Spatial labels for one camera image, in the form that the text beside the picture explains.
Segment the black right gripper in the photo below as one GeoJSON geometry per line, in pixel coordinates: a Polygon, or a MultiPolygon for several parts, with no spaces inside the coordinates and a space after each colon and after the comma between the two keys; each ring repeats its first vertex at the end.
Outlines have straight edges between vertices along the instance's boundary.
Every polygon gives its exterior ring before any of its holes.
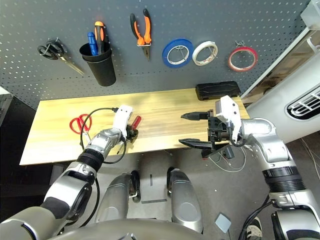
{"type": "Polygon", "coordinates": [[[188,112],[182,114],[180,117],[190,121],[208,121],[208,141],[201,141],[197,138],[179,139],[178,141],[185,146],[202,150],[218,150],[220,147],[216,146],[216,143],[230,140],[226,124],[214,116],[213,109],[205,112],[188,112]]]}

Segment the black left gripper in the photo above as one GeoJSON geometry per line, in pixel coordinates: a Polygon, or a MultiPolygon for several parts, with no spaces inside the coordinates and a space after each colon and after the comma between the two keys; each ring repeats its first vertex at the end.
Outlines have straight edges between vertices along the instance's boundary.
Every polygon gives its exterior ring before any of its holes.
{"type": "Polygon", "coordinates": [[[139,131],[137,129],[134,129],[131,125],[127,125],[126,134],[127,134],[126,140],[131,144],[133,144],[138,137],[139,131]]]}

